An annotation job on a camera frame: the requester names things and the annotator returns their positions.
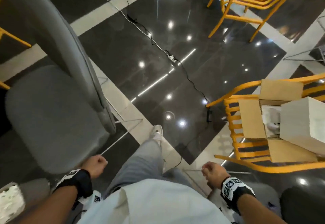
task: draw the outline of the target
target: white sneaker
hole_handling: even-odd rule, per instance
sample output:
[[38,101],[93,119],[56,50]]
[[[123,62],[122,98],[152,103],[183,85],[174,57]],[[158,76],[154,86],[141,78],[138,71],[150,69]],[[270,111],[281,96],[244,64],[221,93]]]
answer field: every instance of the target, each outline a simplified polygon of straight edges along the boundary
[[163,140],[163,128],[161,125],[154,125],[151,133],[150,138],[155,140],[159,146],[161,146],[161,141]]

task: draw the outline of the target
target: hand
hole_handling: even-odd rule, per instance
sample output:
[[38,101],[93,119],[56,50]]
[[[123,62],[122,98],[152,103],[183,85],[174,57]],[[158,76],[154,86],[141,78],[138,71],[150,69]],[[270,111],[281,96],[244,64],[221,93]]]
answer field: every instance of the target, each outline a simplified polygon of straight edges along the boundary
[[230,177],[226,169],[217,163],[207,162],[202,166],[202,173],[206,180],[218,189],[221,189],[221,183],[225,178]]
[[101,155],[95,155],[88,158],[81,166],[81,169],[87,170],[90,178],[98,178],[107,165],[107,160]]

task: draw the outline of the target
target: plug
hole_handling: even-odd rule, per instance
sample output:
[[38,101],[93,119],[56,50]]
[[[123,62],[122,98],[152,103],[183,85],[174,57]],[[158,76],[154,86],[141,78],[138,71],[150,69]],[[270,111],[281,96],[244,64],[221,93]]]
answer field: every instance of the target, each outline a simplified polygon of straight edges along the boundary
[[176,60],[174,59],[174,56],[173,56],[173,55],[169,55],[169,56],[168,56],[168,59],[170,59],[173,63],[176,62]]

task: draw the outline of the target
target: gray chair backrest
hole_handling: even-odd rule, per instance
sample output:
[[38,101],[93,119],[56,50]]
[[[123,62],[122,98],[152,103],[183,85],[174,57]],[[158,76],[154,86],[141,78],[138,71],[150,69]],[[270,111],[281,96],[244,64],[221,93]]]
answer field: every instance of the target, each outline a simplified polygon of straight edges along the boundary
[[9,0],[30,23],[36,42],[67,74],[75,79],[90,106],[111,134],[114,117],[104,97],[96,73],[71,26],[50,0]]

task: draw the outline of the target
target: gray pants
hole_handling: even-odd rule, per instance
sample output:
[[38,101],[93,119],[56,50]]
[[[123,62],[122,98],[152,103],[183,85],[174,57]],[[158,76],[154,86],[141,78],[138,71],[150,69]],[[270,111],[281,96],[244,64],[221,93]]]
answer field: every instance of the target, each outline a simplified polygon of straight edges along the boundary
[[124,163],[108,186],[104,198],[123,186],[149,178],[172,181],[192,187],[180,169],[172,168],[163,174],[163,166],[164,159],[160,146],[155,140],[146,140]]

